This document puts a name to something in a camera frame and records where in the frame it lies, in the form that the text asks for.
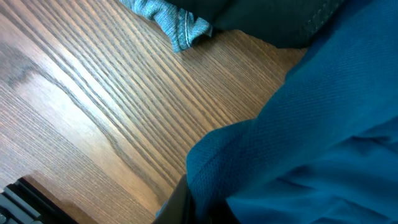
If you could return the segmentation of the blue polo shirt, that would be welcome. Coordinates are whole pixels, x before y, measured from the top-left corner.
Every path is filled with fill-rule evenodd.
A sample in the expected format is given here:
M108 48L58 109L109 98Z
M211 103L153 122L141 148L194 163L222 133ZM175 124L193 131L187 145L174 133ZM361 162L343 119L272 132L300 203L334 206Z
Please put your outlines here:
M257 118L187 156L195 215L397 222L397 2L349 1Z

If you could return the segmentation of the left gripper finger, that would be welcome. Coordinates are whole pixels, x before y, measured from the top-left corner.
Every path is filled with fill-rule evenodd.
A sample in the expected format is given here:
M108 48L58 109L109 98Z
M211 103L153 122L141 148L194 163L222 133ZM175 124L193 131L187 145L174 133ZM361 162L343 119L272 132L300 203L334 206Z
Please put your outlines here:
M187 176L183 175L153 224L194 224L195 214Z

